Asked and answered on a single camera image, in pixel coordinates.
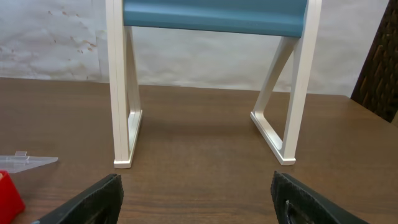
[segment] white backdrop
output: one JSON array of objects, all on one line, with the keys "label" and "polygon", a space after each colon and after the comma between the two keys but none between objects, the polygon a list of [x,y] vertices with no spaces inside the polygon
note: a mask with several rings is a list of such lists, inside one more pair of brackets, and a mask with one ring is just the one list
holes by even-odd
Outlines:
[{"label": "white backdrop", "polygon": [[[323,0],[309,92],[350,95],[388,0]],[[0,77],[108,82],[104,0],[0,0]],[[140,84],[259,90],[279,37],[134,27]],[[275,91],[290,90],[292,58]]]}]

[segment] brown tabletop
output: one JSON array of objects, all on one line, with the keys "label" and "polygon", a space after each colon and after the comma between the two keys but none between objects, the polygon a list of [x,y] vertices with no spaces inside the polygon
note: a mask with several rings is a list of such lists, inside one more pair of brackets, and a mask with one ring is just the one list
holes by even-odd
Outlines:
[{"label": "brown tabletop", "polygon": [[[140,86],[131,169],[113,169],[109,85],[0,79],[0,154],[59,161],[11,177],[26,210],[52,211],[109,173],[122,175],[120,223],[277,223],[274,170],[371,223],[398,223],[398,128],[345,96],[307,96],[294,166],[281,166],[249,117],[257,91]],[[266,118],[280,135],[289,94]]]}]

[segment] white frame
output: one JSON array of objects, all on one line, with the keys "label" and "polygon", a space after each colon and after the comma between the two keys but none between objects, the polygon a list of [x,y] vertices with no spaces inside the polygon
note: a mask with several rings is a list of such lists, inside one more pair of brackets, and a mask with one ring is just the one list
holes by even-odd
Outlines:
[{"label": "white frame", "polygon": [[[322,0],[308,0],[301,38],[282,37],[251,119],[282,165],[295,163],[295,151],[317,39]],[[111,90],[115,168],[130,168],[142,110],[134,61],[131,27],[123,25],[123,0],[106,0],[109,82]],[[284,141],[264,117],[264,109],[291,53],[294,53],[292,89]]]}]

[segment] blue board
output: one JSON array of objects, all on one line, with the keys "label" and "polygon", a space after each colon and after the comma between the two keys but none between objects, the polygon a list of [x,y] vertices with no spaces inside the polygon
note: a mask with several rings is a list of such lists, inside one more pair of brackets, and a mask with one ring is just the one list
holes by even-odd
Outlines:
[{"label": "blue board", "polygon": [[301,37],[306,5],[307,0],[124,0],[124,25]]}]

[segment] dark brown woven object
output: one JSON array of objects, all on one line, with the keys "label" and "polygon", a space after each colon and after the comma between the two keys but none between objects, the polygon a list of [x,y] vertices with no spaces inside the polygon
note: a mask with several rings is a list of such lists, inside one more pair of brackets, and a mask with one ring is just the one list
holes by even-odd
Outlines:
[{"label": "dark brown woven object", "polygon": [[398,110],[398,0],[390,0],[351,99],[391,122]]}]

